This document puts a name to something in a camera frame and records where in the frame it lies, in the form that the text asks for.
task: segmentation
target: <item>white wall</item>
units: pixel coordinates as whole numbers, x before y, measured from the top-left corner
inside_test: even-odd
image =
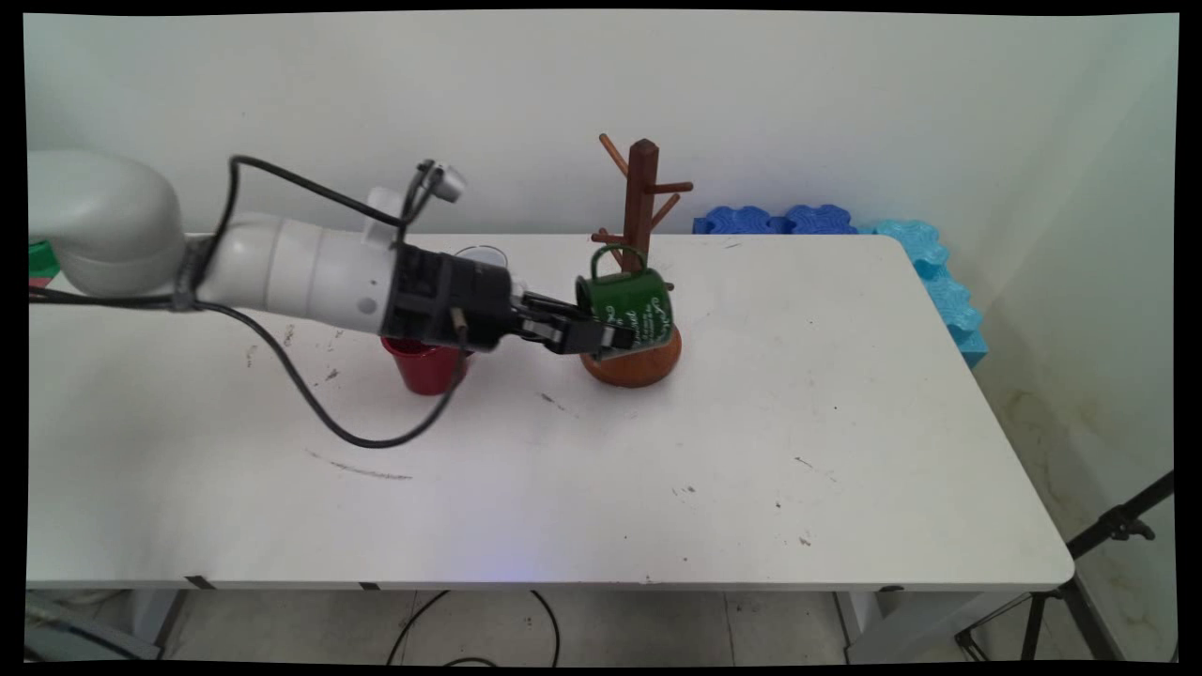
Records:
[[[692,180],[665,232],[719,204],[923,218],[964,256],[1054,134],[1123,17],[709,11],[25,17],[31,148],[121,153],[210,230],[249,153],[364,196],[435,156],[471,183],[426,230],[619,229],[601,146],[649,137]],[[248,207],[355,226],[254,177]]]
[[[1171,467],[1176,16],[26,16],[24,30],[29,147],[155,166],[192,231],[214,226],[232,153],[352,196],[451,161],[469,192],[421,230],[618,230],[601,131],[651,138],[661,179],[696,184],[666,232],[719,204],[926,219],[987,310],[978,380],[1065,535]],[[361,223],[251,173],[248,209]],[[1176,636],[1161,510],[1156,542],[1082,563],[1124,650],[1149,658]]]
[[[1162,24],[1176,46],[1176,20]],[[1173,162],[1177,63],[1147,73],[1076,186],[1045,203],[1051,227],[984,316],[982,391],[1065,538],[1173,468]],[[1173,500],[1156,540],[1108,542],[1078,562],[1131,659],[1177,641]]]

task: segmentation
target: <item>wooden mug stand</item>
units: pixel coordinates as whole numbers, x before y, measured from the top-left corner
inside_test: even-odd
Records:
[[[660,164],[660,148],[643,138],[630,147],[627,162],[605,134],[601,144],[613,158],[618,170],[626,177],[626,218],[621,235],[611,235],[606,229],[593,235],[593,241],[602,244],[626,244],[650,256],[651,230],[668,215],[668,212],[680,201],[680,192],[692,190],[692,183],[655,183],[655,173]],[[668,201],[655,212],[655,196],[671,192]],[[642,263],[631,251],[612,251],[624,272],[642,269]],[[667,345],[643,350],[624,357],[596,361],[590,355],[581,355],[584,368],[594,378],[619,387],[645,387],[659,383],[676,367],[680,360],[680,328],[673,326],[672,339]]]

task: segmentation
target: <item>tripod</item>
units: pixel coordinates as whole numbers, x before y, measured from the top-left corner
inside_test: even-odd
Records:
[[[1152,528],[1147,523],[1139,521],[1139,516],[1172,494],[1173,473],[1170,472],[1141,491],[1136,497],[1107,510],[1093,526],[1085,528],[1072,540],[1069,540],[1069,555],[1072,556],[1073,561],[1077,561],[1107,540],[1127,540],[1131,535],[1141,535],[1146,540],[1155,540],[1156,534],[1152,532]],[[1097,619],[1097,613],[1082,591],[1076,574],[1073,574],[1072,580],[1069,580],[1055,589],[1051,592],[1033,592],[1030,597],[1031,610],[1027,616],[1027,631],[1023,636],[1023,653],[1020,659],[1035,659],[1035,648],[1039,647],[1040,640],[1040,625],[1043,623],[1043,607],[1047,605],[1047,600],[1052,598],[1061,599],[1069,605],[1069,612],[1072,613],[1072,619],[1081,630],[1081,635],[1085,639],[1085,644],[1089,646],[1089,652],[1094,656],[1094,659],[1115,660],[1119,658],[1118,650]],[[972,629],[998,617],[1023,600],[1025,599],[1016,599],[956,634],[956,644],[975,662],[988,662],[989,657],[984,654],[981,646],[972,639]]]

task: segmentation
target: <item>blue foam block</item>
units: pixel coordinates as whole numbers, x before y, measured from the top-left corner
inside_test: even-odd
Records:
[[[940,268],[941,274],[936,274],[934,279],[923,279],[922,283],[935,303],[939,316],[944,319],[952,338],[959,345],[981,326],[981,313],[969,304],[968,287],[952,279],[947,268],[942,266]]]
[[[981,362],[987,354],[989,354],[989,345],[984,344],[984,338],[981,337],[980,331],[974,331],[959,344],[960,355],[964,357],[964,362],[969,364],[969,368],[975,367]]]
[[[797,204],[785,214],[791,235],[856,235],[851,226],[851,214],[834,204],[819,208]]]
[[[876,235],[902,243],[918,277],[932,279],[947,263],[947,248],[939,243],[939,231],[921,220],[882,220],[873,226]]]
[[[694,235],[774,235],[769,224],[772,217],[757,207],[732,209],[718,207],[706,214],[706,218],[692,220]]]

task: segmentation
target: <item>floor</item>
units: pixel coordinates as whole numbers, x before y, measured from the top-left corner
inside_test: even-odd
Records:
[[[844,634],[829,593],[547,589],[561,633],[561,666],[843,664]],[[400,625],[433,592],[188,592],[166,659],[383,664]],[[94,616],[120,624],[124,598]],[[975,633],[994,659],[1016,659],[1027,604]],[[546,612],[526,592],[452,592],[415,623],[397,664],[484,657],[549,665]],[[1064,604],[1049,603],[1039,659],[1085,659]],[[915,662],[962,662],[951,636]]]

